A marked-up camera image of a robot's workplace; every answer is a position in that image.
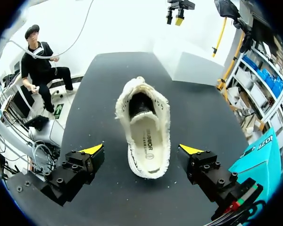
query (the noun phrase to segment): black pants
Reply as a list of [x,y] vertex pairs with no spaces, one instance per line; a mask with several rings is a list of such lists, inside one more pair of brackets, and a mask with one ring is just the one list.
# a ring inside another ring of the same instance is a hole
[[42,78],[38,81],[33,81],[35,86],[40,86],[39,94],[44,100],[44,105],[47,111],[52,112],[53,106],[51,103],[51,95],[47,84],[54,79],[63,79],[65,89],[73,90],[72,81],[70,77],[70,70],[68,67],[54,67],[42,74]]

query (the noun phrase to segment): shoe insole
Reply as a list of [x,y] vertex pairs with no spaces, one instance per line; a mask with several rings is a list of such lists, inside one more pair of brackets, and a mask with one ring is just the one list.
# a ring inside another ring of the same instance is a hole
[[153,119],[145,117],[131,125],[132,138],[136,144],[136,162],[149,173],[160,170],[163,162],[162,137]]

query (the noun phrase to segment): white sneaker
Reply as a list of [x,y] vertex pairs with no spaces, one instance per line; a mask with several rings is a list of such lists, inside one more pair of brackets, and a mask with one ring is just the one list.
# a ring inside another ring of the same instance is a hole
[[126,134],[131,170],[142,178],[163,176],[170,159],[170,106],[143,77],[125,84],[116,115]]
[[73,90],[66,89],[66,94],[67,95],[72,95],[72,94],[75,94],[76,92],[77,92],[77,88],[73,88]]

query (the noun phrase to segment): person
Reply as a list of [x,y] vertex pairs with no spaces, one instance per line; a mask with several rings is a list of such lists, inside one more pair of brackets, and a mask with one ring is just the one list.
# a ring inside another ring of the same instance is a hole
[[[28,50],[38,56],[50,57],[53,55],[47,42],[39,42],[39,26],[33,25],[25,33],[28,42]],[[63,79],[67,94],[72,94],[74,90],[70,70],[68,67],[51,67],[49,61],[57,62],[59,57],[50,59],[35,58],[25,53],[21,60],[21,74],[23,85],[30,89],[32,93],[39,93],[44,100],[45,109],[54,113],[54,105],[51,102],[51,95],[47,84],[54,79]],[[28,74],[32,79],[32,84],[27,79]]]

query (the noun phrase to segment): black table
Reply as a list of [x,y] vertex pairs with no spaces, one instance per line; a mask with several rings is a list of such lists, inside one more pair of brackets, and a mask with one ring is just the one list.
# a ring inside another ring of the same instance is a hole
[[[116,100],[125,83],[137,76],[161,92],[171,107],[170,166],[157,180],[145,180],[131,172],[126,139],[115,120]],[[188,181],[176,157],[178,144],[211,150],[226,168],[248,145],[215,87],[172,81],[151,53],[101,54],[90,64],[69,112],[59,162],[72,149],[102,142],[104,164],[92,184],[83,186],[64,207],[90,222],[120,226],[208,223],[217,205]]]

